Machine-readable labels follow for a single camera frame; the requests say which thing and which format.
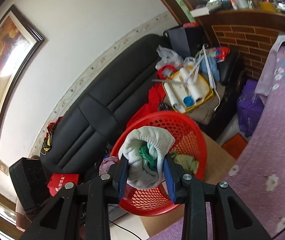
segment plastic bag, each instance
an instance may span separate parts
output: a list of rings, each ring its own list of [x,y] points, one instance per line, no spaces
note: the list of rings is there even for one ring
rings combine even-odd
[[[156,70],[160,70],[163,66],[173,65],[177,70],[184,66],[184,60],[172,49],[161,47],[157,48],[157,52],[161,60],[156,64]]]
[[[239,130],[244,132],[246,137],[253,135],[264,110],[264,104],[255,94],[256,86],[257,81],[248,79],[237,100]]]

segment white paper roll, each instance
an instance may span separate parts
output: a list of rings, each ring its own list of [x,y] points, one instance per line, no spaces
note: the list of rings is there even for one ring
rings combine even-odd
[[[179,73],[181,74],[182,78],[186,80],[186,78],[189,76],[189,70],[186,68],[181,68],[179,70]],[[187,80],[187,88],[189,93],[192,95],[192,98],[194,99],[194,102],[196,103],[199,99],[203,98],[203,94],[201,91],[197,88],[197,86],[193,82],[193,75],[191,75],[190,78]]]
[[[185,108],[177,100],[174,92],[170,88],[170,85],[168,83],[165,83],[164,87],[165,87],[166,93],[168,95],[171,106],[173,108],[175,108],[181,114],[185,113],[186,112]]]

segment red box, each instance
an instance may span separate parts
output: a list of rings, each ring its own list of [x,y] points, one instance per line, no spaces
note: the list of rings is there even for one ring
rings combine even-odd
[[[50,195],[55,196],[57,192],[67,183],[72,182],[78,185],[79,174],[56,174],[54,173],[47,185]]]

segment yellow tray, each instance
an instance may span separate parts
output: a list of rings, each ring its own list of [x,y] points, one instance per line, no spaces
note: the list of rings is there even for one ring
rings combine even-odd
[[[179,75],[179,71],[175,72],[174,74],[172,74],[169,78],[167,78],[167,80],[173,80],[175,78],[175,76]],[[204,102],[206,102],[207,100],[211,99],[214,96],[214,91],[210,88],[210,86],[208,85],[207,81],[203,78],[203,76],[201,76],[200,74],[198,74],[197,78],[200,78],[209,88],[209,92],[207,93],[205,99],[202,102],[199,102],[193,106],[189,106],[189,107],[185,107],[185,104],[183,102],[181,102],[183,108],[186,110],[185,114],[187,114],[188,112],[190,112],[191,110],[194,110],[195,108],[197,108],[198,106],[200,106],[201,104],[203,104]],[[163,83],[163,89],[167,95],[166,89],[165,89],[165,84]]]

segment framed painting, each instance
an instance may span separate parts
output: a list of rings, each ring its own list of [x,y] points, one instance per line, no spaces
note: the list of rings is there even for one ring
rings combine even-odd
[[[0,20],[0,128],[13,88],[43,41],[14,5]]]

